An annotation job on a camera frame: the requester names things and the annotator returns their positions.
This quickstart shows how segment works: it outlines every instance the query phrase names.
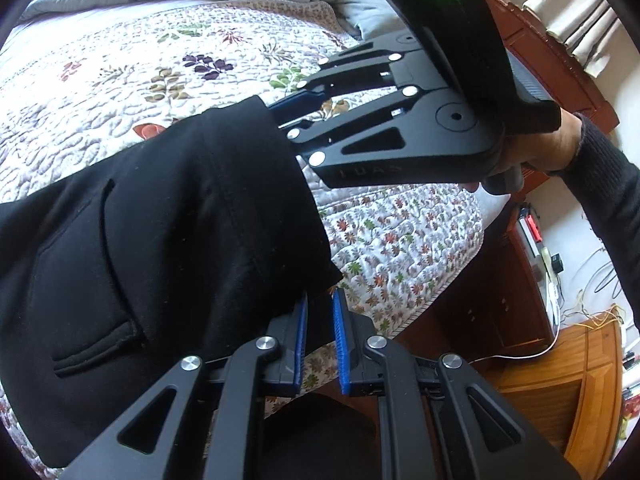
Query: curtain pleat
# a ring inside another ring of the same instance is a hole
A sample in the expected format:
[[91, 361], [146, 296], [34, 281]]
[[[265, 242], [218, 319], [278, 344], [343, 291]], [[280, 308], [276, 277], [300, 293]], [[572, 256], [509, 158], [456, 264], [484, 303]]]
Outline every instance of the curtain pleat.
[[593, 77], [604, 70], [616, 49], [628, 48], [626, 30], [605, 0], [509, 1], [532, 12]]

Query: bed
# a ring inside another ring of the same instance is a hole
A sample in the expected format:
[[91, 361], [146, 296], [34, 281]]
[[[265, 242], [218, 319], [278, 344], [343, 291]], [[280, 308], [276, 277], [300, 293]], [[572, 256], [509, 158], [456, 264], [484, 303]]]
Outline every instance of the bed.
[[[0, 52], [0, 202], [143, 142], [143, 124], [169, 126], [254, 94], [270, 104], [319, 59], [401, 27], [384, 0], [35, 0]], [[334, 99], [312, 118], [389, 91]], [[350, 308], [391, 337], [477, 254], [508, 200], [455, 184], [330, 190], [300, 166]], [[307, 357], [303, 389], [335, 376], [328, 345]], [[268, 410], [283, 402], [270, 399]], [[41, 477], [56, 478], [1, 385], [0, 418]]]

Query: white wall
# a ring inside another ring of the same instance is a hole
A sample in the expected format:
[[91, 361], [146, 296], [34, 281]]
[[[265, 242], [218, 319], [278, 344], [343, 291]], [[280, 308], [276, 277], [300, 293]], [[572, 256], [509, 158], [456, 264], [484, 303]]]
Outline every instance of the white wall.
[[[622, 28], [620, 30], [619, 46], [596, 83], [620, 118], [613, 141], [632, 162], [640, 164], [640, 54], [628, 34]], [[578, 291], [586, 286], [589, 278], [609, 257], [599, 252], [580, 267], [602, 244], [591, 230], [580, 205], [560, 179], [553, 178], [545, 182], [530, 193], [528, 199], [540, 215], [546, 244], [552, 254], [560, 253], [562, 256], [565, 309], [571, 309]], [[611, 298], [613, 284], [594, 294], [594, 286], [599, 281], [594, 280], [585, 296], [585, 306], [591, 313], [607, 310], [614, 301]], [[631, 320], [631, 310], [624, 295], [621, 294], [615, 301], [625, 308], [626, 318]], [[632, 341], [638, 332], [632, 328], [626, 336]]]

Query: silver screw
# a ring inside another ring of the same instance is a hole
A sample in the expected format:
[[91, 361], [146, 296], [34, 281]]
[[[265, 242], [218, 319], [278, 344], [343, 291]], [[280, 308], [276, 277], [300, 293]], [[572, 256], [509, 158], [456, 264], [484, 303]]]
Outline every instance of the silver screw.
[[370, 348], [384, 348], [386, 346], [386, 339], [381, 335], [372, 335], [367, 339], [367, 345], [369, 345]]
[[418, 89], [415, 86], [405, 86], [402, 89], [402, 94], [406, 97], [413, 97], [418, 93]]
[[259, 338], [258, 341], [255, 342], [255, 345], [260, 350], [270, 350], [276, 346], [276, 343], [277, 341], [273, 337], [266, 335]]
[[182, 368], [187, 372], [193, 372], [194, 370], [197, 370], [198, 368], [200, 368], [201, 364], [202, 364], [202, 359], [200, 359], [197, 355], [190, 355], [188, 357], [185, 357], [180, 362], [180, 368]]
[[455, 370], [462, 366], [462, 357], [457, 354], [447, 354], [442, 358], [442, 364]]
[[312, 153], [309, 157], [309, 165], [315, 168], [316, 166], [320, 166], [320, 164], [322, 164], [325, 159], [326, 155], [324, 154], [324, 152]]

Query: quilted bedspread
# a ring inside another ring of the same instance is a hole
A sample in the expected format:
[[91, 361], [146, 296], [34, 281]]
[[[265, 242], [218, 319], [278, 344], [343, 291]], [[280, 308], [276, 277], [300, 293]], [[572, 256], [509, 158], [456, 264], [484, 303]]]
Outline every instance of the quilted bedspread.
[[[134, 127], [173, 121], [259, 94], [291, 92], [318, 60], [353, 46], [324, 2], [197, 3], [124, 20], [37, 56], [0, 64], [0, 202], [17, 200], [143, 139]], [[334, 99], [326, 120], [385, 92]], [[477, 253], [482, 221], [456, 185], [329, 190], [300, 160], [344, 273], [350, 308], [399, 333]], [[300, 248], [300, 264], [305, 264]], [[332, 345], [305, 362], [303, 387], [336, 376]], [[269, 409], [283, 400], [270, 399]], [[43, 478], [55, 478], [20, 430], [0, 385], [0, 418]]]

